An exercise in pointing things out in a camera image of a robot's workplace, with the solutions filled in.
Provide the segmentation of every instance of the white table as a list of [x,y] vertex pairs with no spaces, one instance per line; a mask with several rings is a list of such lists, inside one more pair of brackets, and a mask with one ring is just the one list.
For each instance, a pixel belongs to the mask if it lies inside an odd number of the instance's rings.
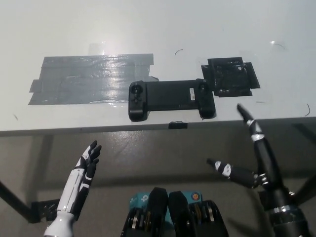
[[[56,0],[0,3],[0,135],[201,127],[240,119],[242,103],[257,119],[316,117],[316,2],[310,0]],[[45,56],[153,53],[159,80],[202,78],[207,58],[252,62],[253,96],[215,97],[217,116],[151,112],[131,122],[128,104],[28,106]]]

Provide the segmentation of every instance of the gray duct tape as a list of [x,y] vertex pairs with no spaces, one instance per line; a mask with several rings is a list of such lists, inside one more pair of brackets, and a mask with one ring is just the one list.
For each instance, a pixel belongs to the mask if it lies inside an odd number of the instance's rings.
[[149,76],[152,54],[45,57],[29,105],[121,103],[133,81]]

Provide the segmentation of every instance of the white robotic hand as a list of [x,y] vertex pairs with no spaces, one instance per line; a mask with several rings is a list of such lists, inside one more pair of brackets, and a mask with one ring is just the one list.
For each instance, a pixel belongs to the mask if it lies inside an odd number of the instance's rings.
[[73,224],[78,220],[89,193],[101,146],[94,141],[79,158],[71,171],[61,195],[57,217],[46,229],[44,237],[73,237]]

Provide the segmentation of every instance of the concrete floor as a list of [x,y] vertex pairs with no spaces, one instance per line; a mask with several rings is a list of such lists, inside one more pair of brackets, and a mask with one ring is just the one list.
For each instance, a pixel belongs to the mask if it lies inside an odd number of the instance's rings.
[[[316,146],[290,125],[263,129],[286,185],[297,190],[316,173]],[[155,186],[201,191],[204,199],[217,203],[232,237],[271,236],[256,192],[218,178],[205,164],[212,157],[255,170],[250,138],[240,124],[207,130],[0,138],[0,180],[26,203],[59,198],[70,170],[95,139],[103,149],[93,187],[75,224],[76,237],[119,236],[129,198]],[[302,209],[315,231],[316,198]],[[46,223],[28,224],[0,200],[0,236],[40,237],[45,227]]]

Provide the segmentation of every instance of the black game controller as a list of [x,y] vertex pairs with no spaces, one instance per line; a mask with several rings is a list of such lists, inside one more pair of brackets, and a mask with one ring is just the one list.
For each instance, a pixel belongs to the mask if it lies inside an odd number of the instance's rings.
[[198,110],[201,118],[215,116],[213,92],[203,79],[180,81],[136,81],[129,87],[128,115],[144,121],[148,111]]

